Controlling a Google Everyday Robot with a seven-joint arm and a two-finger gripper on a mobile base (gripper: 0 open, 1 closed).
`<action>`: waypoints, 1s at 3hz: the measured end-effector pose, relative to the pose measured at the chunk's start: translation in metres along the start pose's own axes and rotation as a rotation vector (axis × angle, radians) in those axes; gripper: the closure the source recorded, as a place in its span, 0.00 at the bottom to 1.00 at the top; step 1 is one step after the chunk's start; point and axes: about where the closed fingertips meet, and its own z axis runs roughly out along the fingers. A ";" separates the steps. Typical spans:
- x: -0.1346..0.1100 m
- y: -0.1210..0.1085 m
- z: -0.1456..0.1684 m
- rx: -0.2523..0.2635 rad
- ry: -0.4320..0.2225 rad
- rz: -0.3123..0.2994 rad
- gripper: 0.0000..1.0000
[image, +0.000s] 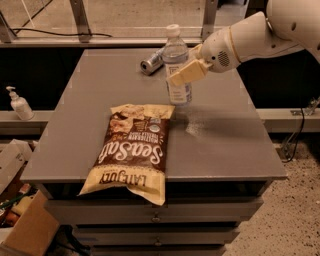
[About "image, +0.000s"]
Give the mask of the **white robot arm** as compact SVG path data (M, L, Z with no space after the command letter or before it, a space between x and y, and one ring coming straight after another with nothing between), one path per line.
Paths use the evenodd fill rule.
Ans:
M268 0L266 11L212 33L167 77L174 86L223 73L255 58L272 58L297 46L320 62L320 0Z

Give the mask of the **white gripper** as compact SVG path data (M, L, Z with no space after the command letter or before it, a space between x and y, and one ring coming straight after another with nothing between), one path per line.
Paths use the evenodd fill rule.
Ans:
M235 52L229 27L214 32L203 44L190 49L189 59L192 61L167 77L170 85L180 86L194 82L203 79L209 70L223 73L241 64Z

